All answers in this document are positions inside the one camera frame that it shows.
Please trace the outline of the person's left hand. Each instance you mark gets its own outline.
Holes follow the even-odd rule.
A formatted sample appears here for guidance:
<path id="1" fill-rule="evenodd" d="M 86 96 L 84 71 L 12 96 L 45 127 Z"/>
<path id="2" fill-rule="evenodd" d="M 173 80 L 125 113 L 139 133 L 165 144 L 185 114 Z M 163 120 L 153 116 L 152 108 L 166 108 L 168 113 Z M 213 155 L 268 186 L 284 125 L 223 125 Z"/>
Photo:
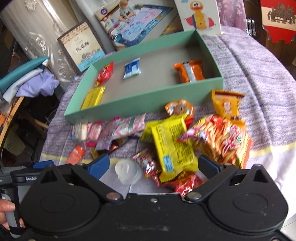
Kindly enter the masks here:
<path id="1" fill-rule="evenodd" d="M 3 227 L 5 227 L 7 230 L 10 230 L 8 221 L 6 219 L 6 212 L 15 211 L 16 207 L 15 204 L 7 201 L 7 200 L 0 200 L 0 223 Z"/>

